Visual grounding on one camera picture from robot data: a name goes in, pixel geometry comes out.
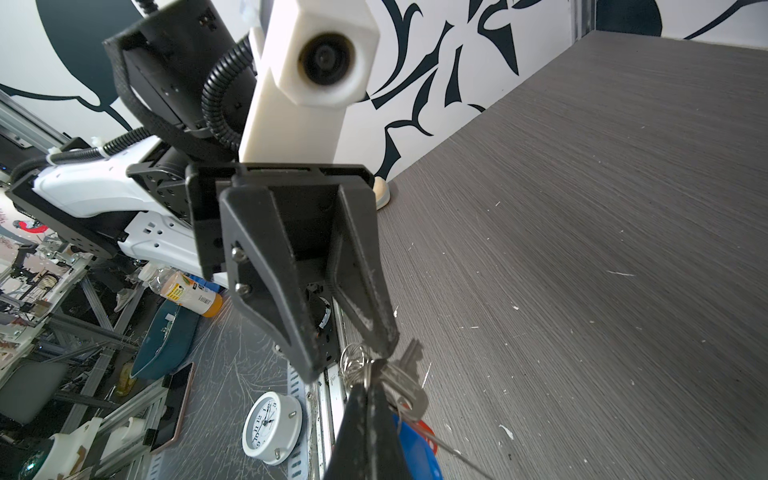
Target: clock face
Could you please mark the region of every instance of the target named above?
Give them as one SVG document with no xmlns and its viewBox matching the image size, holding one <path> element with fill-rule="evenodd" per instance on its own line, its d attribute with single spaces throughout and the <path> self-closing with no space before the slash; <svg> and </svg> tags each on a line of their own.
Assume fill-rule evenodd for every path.
<svg viewBox="0 0 768 480">
<path fill-rule="evenodd" d="M 251 428 L 251 448 L 260 449 L 272 437 L 277 419 L 277 402 L 275 399 L 264 399 L 253 411 L 253 427 Z"/>
</svg>

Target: white wall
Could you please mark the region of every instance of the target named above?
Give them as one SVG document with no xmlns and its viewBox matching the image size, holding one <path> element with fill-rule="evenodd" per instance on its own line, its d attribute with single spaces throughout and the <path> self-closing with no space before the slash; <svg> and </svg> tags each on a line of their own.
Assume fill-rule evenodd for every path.
<svg viewBox="0 0 768 480">
<path fill-rule="evenodd" d="M 386 88 L 379 91 L 398 61 L 398 37 L 385 1 L 368 0 L 381 31 L 368 88 L 373 99 L 397 89 L 425 55 L 435 49 L 445 23 L 453 25 L 442 39 L 436 66 L 422 72 L 380 108 L 376 109 L 371 101 L 365 101 L 347 111 L 335 162 L 364 164 L 372 172 L 388 172 L 389 178 L 445 140 L 478 115 L 481 109 L 490 107 L 571 44 L 569 0 L 541 0 L 536 3 L 525 0 L 525 4 L 534 3 L 527 8 L 519 8 L 523 5 L 521 2 L 516 2 L 518 8 L 512 8 L 514 0 L 398 0 L 400 15 L 411 4 L 417 5 L 421 13 L 416 12 L 412 16 L 402 70 Z M 240 0 L 214 0 L 214 4 L 233 37 L 242 37 L 246 26 L 239 16 Z M 471 6 L 476 10 L 468 20 Z M 486 15 L 483 26 L 487 30 L 499 29 L 502 32 L 511 29 L 518 73 L 512 70 L 494 43 L 478 33 L 478 23 L 485 12 L 491 11 L 489 8 L 497 11 Z M 0 41 L 3 45 L 14 45 L 14 48 L 0 50 L 0 84 L 40 94 L 77 95 L 88 103 L 98 104 L 96 95 L 73 77 L 59 60 L 48 42 L 34 2 L 6 2 L 5 14 L 11 21 L 0 29 Z M 446 91 L 459 47 L 462 50 L 456 70 L 461 101 L 446 106 Z M 430 78 L 431 84 L 427 89 L 425 83 Z M 416 96 L 422 87 L 426 102 L 418 117 L 412 119 Z M 112 138 L 124 131 L 109 115 L 88 110 L 76 100 L 46 101 L 20 97 L 15 97 L 15 100 L 51 126 L 73 137 L 88 139 L 98 135 Z M 131 126 L 138 126 L 119 99 L 112 106 Z M 411 120 L 417 120 L 423 132 Z M 399 126 L 403 122 L 392 125 L 398 121 L 410 121 L 410 125 Z M 389 148 L 386 145 L 387 133 L 391 138 Z M 385 157 L 390 159 L 390 164 L 392 159 L 399 157 L 391 170 L 382 168 Z"/>
<path fill-rule="evenodd" d="M 597 0 L 599 30 L 768 48 L 768 0 Z"/>
<path fill-rule="evenodd" d="M 694 40 L 768 48 L 768 2 L 738 8 L 717 26 Z M 661 36 L 686 38 L 728 12 L 736 0 L 656 0 L 661 13 Z"/>
</svg>

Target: white camera housing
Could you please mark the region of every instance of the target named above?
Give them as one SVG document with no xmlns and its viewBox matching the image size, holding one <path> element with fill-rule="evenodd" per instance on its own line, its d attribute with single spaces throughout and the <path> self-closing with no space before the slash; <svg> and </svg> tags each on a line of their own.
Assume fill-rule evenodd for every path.
<svg viewBox="0 0 768 480">
<path fill-rule="evenodd" d="M 321 35 L 341 35 L 349 67 L 336 83 L 313 82 L 304 48 Z M 280 0 L 270 17 L 263 51 L 252 31 L 257 86 L 248 112 L 241 162 L 330 164 L 346 108 L 366 94 L 379 29 L 365 0 Z"/>
</svg>

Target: wall mural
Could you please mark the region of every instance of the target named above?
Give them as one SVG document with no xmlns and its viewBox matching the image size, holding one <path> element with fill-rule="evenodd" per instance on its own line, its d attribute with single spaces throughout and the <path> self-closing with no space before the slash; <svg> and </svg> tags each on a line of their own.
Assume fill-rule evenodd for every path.
<svg viewBox="0 0 768 480">
<path fill-rule="evenodd" d="M 598 30 L 768 47 L 768 0 L 598 0 L 596 12 Z"/>
<path fill-rule="evenodd" d="M 232 36 L 244 36 L 239 0 L 213 2 Z M 334 161 L 364 164 L 382 177 L 404 170 L 571 44 L 568 0 L 368 3 L 379 50 L 368 94 L 347 111 Z M 101 46 L 140 19 L 130 0 L 9 8 L 15 22 L 0 39 L 22 47 L 0 52 L 0 89 L 73 137 L 113 138 L 139 126 L 117 96 Z"/>
</svg>

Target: camera lens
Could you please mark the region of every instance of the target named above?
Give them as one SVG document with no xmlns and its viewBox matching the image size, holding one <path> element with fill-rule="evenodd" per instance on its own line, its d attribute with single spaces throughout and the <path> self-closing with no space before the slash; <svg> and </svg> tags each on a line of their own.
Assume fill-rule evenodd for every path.
<svg viewBox="0 0 768 480">
<path fill-rule="evenodd" d="M 307 43 L 300 64 L 304 73 L 318 85 L 333 85 L 349 70 L 352 51 L 349 40 L 339 34 L 323 34 Z"/>
</svg>

